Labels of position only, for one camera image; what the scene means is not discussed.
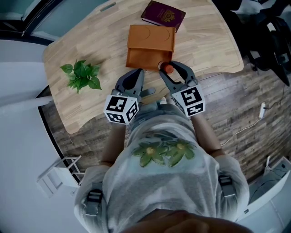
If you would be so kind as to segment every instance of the floor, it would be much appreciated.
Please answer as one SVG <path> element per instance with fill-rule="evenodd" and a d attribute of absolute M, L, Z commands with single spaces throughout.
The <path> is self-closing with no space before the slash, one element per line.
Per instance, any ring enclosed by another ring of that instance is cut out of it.
<path fill-rule="evenodd" d="M 270 107 L 280 101 L 283 82 L 273 71 L 253 71 L 245 61 L 245 68 L 235 74 L 197 77 L 206 99 L 205 117 L 223 144 L 239 130 L 259 119 L 262 102 Z M 81 171 L 96 165 L 110 131 L 104 117 L 87 122 L 79 132 L 69 135 L 54 103 L 42 107 L 50 130 L 64 156 L 82 155 L 78 162 Z M 271 162 L 291 155 L 291 91 L 285 87 L 281 105 L 266 110 L 264 118 L 254 127 L 238 133 L 223 149 L 236 158 L 250 182 L 264 169 L 266 158 Z"/>

